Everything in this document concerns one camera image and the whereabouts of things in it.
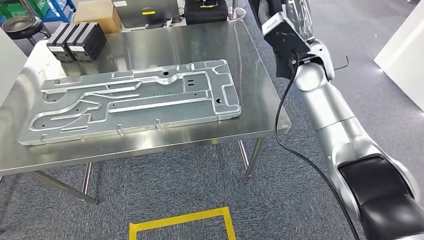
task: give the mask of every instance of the black stool seat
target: black stool seat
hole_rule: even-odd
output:
[[[29,39],[43,29],[43,23],[36,16],[15,16],[6,20],[1,28],[12,40]]]

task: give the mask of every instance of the aluminum panel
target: aluminum panel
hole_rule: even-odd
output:
[[[241,114],[226,60],[46,80],[18,142],[42,145]]]

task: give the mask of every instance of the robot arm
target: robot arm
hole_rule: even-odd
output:
[[[362,224],[369,240],[424,239],[417,184],[370,138],[331,84],[333,64],[327,48],[312,35],[308,2],[290,0],[285,9],[281,0],[250,0],[250,5],[274,49],[277,67],[283,68],[277,76],[289,78],[293,50],[300,56],[294,83],[304,97],[329,178],[349,216]]]

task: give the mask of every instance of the gray carpet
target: gray carpet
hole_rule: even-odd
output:
[[[422,111],[384,74],[373,58],[412,11],[404,0],[313,0],[316,35],[332,53],[340,88],[369,134],[409,167],[424,186]],[[275,87],[272,50],[248,11],[245,20]],[[25,41],[17,43],[31,51]],[[287,145],[324,169],[317,138],[302,98],[290,91],[285,108],[293,123]],[[251,150],[253,142],[246,147]],[[82,186],[85,166],[46,173]],[[129,223],[228,206],[236,237],[243,240],[353,239],[334,197],[309,166],[266,139],[250,183],[242,182],[243,163],[235,142],[148,154],[95,163],[89,192],[100,200],[90,206],[23,174],[0,183],[1,240],[128,239]],[[222,239],[221,217],[147,230],[138,239]]]

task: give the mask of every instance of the yellow tape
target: yellow tape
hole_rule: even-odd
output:
[[[141,14],[143,14],[143,15],[152,15],[152,14],[155,14],[156,12],[155,11],[145,11],[145,12],[142,12]]]
[[[223,216],[226,234],[228,240],[236,240],[236,233],[234,232],[233,223],[231,221],[230,209],[226,207],[215,208],[206,211],[199,211],[189,213],[181,216],[173,216],[159,220],[147,221],[142,223],[130,223],[129,224],[129,240],[137,239],[137,232],[145,231],[149,229],[157,229],[171,225],[183,224],[196,220],[208,219],[213,217]]]

